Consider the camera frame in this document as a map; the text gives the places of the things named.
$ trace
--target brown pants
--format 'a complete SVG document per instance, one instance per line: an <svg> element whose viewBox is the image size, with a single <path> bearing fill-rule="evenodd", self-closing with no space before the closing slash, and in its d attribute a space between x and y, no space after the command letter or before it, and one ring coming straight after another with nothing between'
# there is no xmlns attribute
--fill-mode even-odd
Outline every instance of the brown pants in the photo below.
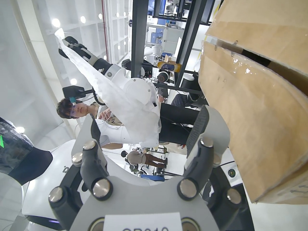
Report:
<svg viewBox="0 0 308 231"><path fill-rule="evenodd" d="M146 161L145 161L146 165L150 165L150 166L154 166L154 167L160 167L160 168L165 167L165 163L166 163L165 160L162 160L160 158L157 158L157 157L155 157L151 154L147 154L147 153L145 153L145 157L147 158Z"/></svg>

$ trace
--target cardboard flap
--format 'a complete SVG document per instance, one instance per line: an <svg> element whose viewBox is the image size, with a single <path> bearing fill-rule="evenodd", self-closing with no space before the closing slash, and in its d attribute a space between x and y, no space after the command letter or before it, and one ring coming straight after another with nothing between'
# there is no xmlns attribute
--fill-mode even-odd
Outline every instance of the cardboard flap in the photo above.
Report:
<svg viewBox="0 0 308 231"><path fill-rule="evenodd" d="M252 202L306 163L308 99L288 81L203 42L199 84L229 127L229 148Z"/></svg>
<svg viewBox="0 0 308 231"><path fill-rule="evenodd" d="M225 0L207 35L308 76L308 0Z"/></svg>

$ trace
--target red cable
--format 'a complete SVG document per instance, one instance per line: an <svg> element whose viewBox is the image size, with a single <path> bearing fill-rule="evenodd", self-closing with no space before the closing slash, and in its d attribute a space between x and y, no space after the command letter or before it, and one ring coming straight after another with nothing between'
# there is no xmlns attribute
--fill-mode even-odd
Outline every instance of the red cable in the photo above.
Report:
<svg viewBox="0 0 308 231"><path fill-rule="evenodd" d="M105 14L104 14L103 0L102 0L102 10L103 10L103 25L104 25L104 34L105 34L105 45L106 45L106 57L107 57L107 62L108 62L108 50L107 50L107 38L106 38Z"/></svg>

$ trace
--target white label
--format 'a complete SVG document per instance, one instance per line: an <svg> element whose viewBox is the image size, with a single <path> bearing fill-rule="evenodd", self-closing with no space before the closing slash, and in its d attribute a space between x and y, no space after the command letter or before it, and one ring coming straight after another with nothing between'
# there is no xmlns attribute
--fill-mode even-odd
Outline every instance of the white label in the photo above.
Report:
<svg viewBox="0 0 308 231"><path fill-rule="evenodd" d="M182 231L179 212L106 215L103 231Z"/></svg>

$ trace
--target white plastic bag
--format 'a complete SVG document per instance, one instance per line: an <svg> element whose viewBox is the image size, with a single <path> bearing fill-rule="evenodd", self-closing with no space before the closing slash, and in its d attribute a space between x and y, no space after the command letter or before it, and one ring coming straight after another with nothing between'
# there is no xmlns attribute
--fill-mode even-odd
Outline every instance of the white plastic bag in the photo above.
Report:
<svg viewBox="0 0 308 231"><path fill-rule="evenodd" d="M91 86L93 86L96 94L110 108L112 113L124 124L131 139L134 142L148 142L152 139L152 142L155 141L158 143L157 139L160 131L158 125L159 116L150 111L140 101L130 97L121 88L87 63L75 51L65 46L62 41L62 38L64 38L62 28L57 30L55 35L60 42L63 52L86 77Z"/></svg>

